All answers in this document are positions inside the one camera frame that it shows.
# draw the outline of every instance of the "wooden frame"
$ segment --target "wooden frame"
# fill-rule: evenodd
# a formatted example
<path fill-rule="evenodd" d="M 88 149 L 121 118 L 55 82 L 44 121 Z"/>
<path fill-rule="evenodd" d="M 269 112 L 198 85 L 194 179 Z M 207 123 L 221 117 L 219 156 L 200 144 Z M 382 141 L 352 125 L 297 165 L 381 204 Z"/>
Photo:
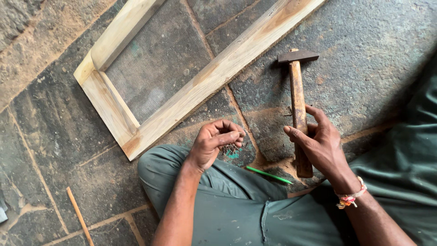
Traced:
<path fill-rule="evenodd" d="M 229 45 L 142 125 L 104 71 L 163 0 L 129 0 L 88 52 L 74 76 L 129 160 L 134 160 L 325 2 L 282 1 L 285 7 L 270 13 L 273 16 L 268 21 L 255 22 L 246 31 L 244 40 Z"/>

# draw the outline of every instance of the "person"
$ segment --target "person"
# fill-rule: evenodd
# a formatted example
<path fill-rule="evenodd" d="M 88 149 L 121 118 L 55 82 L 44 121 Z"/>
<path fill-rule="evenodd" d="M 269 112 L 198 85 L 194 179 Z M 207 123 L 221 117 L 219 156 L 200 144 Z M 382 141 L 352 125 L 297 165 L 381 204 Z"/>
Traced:
<path fill-rule="evenodd" d="M 322 110 L 306 106 L 318 123 L 308 125 L 313 138 L 285 126 L 327 178 L 302 196 L 287 198 L 281 184 L 217 160 L 221 146 L 241 147 L 245 137 L 225 119 L 204 125 L 191 149 L 151 148 L 138 173 L 160 217 L 152 245 L 437 245 L 437 59 L 434 65 L 406 121 L 350 164 Z M 340 203 L 336 194 L 353 199 Z"/>

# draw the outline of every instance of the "wrist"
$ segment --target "wrist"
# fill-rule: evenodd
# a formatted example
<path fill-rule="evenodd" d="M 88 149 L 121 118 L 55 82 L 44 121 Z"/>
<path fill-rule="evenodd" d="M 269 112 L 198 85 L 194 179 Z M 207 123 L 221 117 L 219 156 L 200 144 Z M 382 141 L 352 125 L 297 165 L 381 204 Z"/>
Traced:
<path fill-rule="evenodd" d="M 182 164 L 180 172 L 183 174 L 190 175 L 192 177 L 198 177 L 200 179 L 204 170 L 199 168 L 199 166 L 197 165 L 197 163 L 195 163 L 195 161 L 187 158 Z"/>
<path fill-rule="evenodd" d="M 335 193 L 337 194 L 354 194 L 361 189 L 360 181 L 349 167 L 326 176 L 326 178 L 329 180 Z"/>

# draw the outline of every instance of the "colorful wrist thread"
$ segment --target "colorful wrist thread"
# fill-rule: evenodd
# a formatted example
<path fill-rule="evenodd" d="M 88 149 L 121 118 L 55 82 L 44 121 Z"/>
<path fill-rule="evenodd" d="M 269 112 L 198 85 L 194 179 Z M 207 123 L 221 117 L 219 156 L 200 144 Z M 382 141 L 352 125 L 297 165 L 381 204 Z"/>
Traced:
<path fill-rule="evenodd" d="M 357 176 L 357 179 L 361 183 L 361 190 L 358 191 L 357 193 L 354 193 L 352 195 L 339 195 L 339 194 L 335 193 L 338 196 L 338 198 L 340 198 L 340 203 L 337 204 L 337 207 L 339 209 L 344 209 L 346 206 L 349 206 L 351 204 L 353 204 L 355 207 L 357 207 L 357 205 L 355 204 L 355 199 L 357 197 L 361 196 L 362 194 L 364 194 L 367 190 L 367 186 L 364 184 L 363 179 L 360 176 Z"/>

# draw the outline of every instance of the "green pencil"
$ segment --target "green pencil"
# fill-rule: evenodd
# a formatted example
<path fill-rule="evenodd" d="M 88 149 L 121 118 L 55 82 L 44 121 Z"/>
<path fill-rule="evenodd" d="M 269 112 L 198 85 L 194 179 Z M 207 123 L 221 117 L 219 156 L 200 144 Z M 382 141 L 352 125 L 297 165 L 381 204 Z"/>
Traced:
<path fill-rule="evenodd" d="M 292 182 L 290 182 L 290 181 L 288 181 L 288 180 L 286 180 L 286 179 L 280 178 L 280 177 L 275 176 L 275 175 L 273 175 L 273 174 L 269 174 L 269 173 L 266 173 L 266 172 L 260 171 L 260 170 L 258 170 L 258 169 L 253 168 L 253 167 L 246 166 L 246 168 L 249 169 L 249 170 L 252 170 L 252 171 L 254 171 L 254 172 L 257 172 L 257 173 L 260 173 L 260 174 L 264 174 L 264 175 L 266 175 L 266 176 L 269 176 L 269 177 L 272 177 L 272 178 L 274 178 L 274 179 L 280 180 L 280 181 L 282 181 L 282 182 L 286 182 L 286 183 L 289 183 L 289 184 L 293 184 Z"/>

